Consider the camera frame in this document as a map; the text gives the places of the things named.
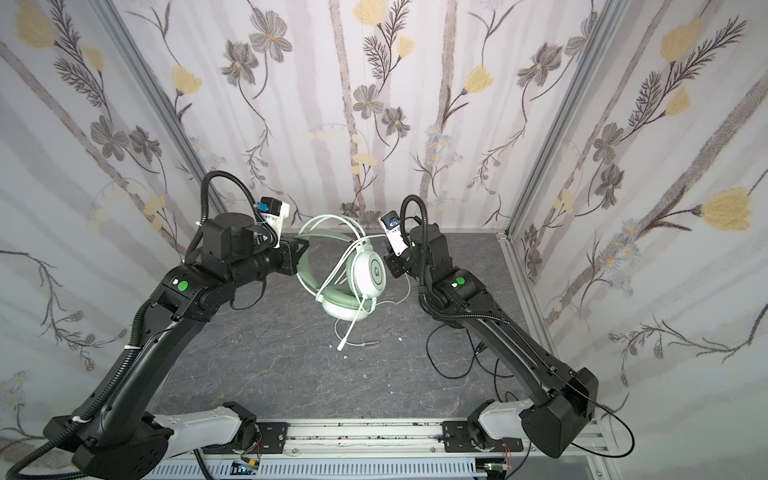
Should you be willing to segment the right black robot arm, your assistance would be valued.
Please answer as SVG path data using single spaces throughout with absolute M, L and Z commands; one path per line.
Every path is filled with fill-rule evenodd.
M 477 335 L 523 387 L 521 400 L 490 400 L 472 412 L 468 431 L 475 445 L 486 449 L 499 440 L 527 439 L 543 454 L 560 457 L 594 418 L 595 375 L 546 350 L 501 309 L 477 276 L 454 266 L 437 225 L 405 233 L 393 212 L 379 222 L 389 243 L 384 261 L 390 273 L 417 280 L 422 308 L 435 320 Z

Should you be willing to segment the green white headphones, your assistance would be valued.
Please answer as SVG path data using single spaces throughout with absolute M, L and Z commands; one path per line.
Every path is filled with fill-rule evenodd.
M 347 244 L 325 280 L 318 281 L 313 275 L 307 252 L 299 259 L 297 277 L 331 317 L 352 322 L 370 315 L 385 290 L 386 273 L 382 257 L 371 243 L 372 236 L 362 224 L 349 216 L 323 214 L 307 221 L 297 237 L 335 239 Z

